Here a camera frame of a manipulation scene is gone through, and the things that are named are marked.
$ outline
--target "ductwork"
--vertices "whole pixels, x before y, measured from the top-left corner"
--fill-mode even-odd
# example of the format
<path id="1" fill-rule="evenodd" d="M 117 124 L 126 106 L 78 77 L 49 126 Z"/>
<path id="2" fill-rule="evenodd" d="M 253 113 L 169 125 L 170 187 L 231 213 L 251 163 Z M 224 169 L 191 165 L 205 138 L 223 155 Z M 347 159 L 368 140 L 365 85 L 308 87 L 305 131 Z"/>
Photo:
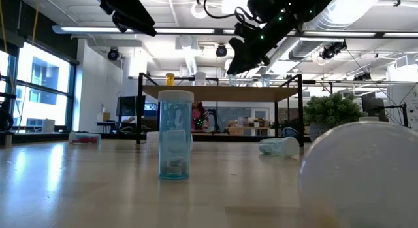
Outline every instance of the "ductwork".
<path id="1" fill-rule="evenodd" d="M 363 17 L 366 12 L 377 3 L 378 0 L 333 0 L 331 3 L 313 20 L 306 22 L 302 30 L 343 30 L 352 23 Z M 276 54 L 271 60 L 291 59 L 293 64 L 286 65 L 280 73 L 286 73 L 299 64 L 298 60 L 307 58 L 314 50 L 323 44 L 321 41 L 309 41 L 309 39 L 286 39 L 278 47 Z M 268 70 L 281 69 L 283 65 L 277 66 L 277 62 L 272 63 Z"/>

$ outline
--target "light blue plastic cup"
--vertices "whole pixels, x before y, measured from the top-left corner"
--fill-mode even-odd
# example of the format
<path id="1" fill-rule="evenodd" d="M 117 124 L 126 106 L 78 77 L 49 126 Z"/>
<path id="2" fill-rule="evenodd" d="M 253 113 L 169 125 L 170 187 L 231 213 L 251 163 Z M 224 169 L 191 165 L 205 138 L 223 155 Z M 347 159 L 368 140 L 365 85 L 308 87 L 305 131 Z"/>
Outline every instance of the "light blue plastic cup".
<path id="1" fill-rule="evenodd" d="M 161 103 L 159 121 L 159 177 L 189 177 L 191 151 L 191 105 L 194 94 L 167 90 L 158 93 Z"/>

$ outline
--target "ceiling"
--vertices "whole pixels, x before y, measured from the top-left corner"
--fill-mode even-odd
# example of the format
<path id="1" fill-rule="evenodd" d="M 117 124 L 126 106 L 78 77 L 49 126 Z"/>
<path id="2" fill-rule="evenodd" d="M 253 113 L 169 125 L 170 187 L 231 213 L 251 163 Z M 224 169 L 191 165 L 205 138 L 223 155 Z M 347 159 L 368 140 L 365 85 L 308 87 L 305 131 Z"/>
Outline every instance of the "ceiling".
<path id="1" fill-rule="evenodd" d="M 35 7 L 37 0 L 24 0 Z M 141 0 L 156 22 L 156 27 L 198 27 L 198 28 L 233 28 L 235 18 L 215 20 L 208 16 L 198 19 L 191 13 L 195 0 Z M 222 0 L 209 0 L 212 14 L 222 15 Z M 418 31 L 418 0 L 403 0 L 399 7 L 393 7 L 394 1 L 379 1 L 362 18 L 348 27 L 348 30 L 358 31 Z M 113 27 L 111 17 L 107 16 L 98 6 L 96 0 L 40 0 L 40 11 L 62 26 L 107 26 Z M 95 35 L 96 44 L 106 44 L 111 40 L 140 40 L 155 61 L 152 71 L 178 70 L 185 65 L 185 59 L 174 52 L 176 35 Z M 197 66 L 224 67 L 227 58 L 217 58 L 215 50 L 218 44 L 227 44 L 229 36 L 197 36 L 203 53 L 195 58 Z M 385 66 L 402 56 L 402 52 L 414 52 L 418 49 L 417 40 L 398 39 L 347 39 L 351 54 L 360 66 L 370 65 L 372 77 L 385 78 Z M 93 46 L 93 49 L 103 53 L 109 50 L 105 46 Z M 121 50 L 126 56 L 133 48 Z M 289 73 L 302 73 L 307 78 L 343 79 L 347 73 L 356 71 L 359 65 L 353 61 L 350 54 L 343 52 L 333 60 L 324 61 L 318 58 L 319 51 L 312 52 L 305 62 L 298 64 Z"/>

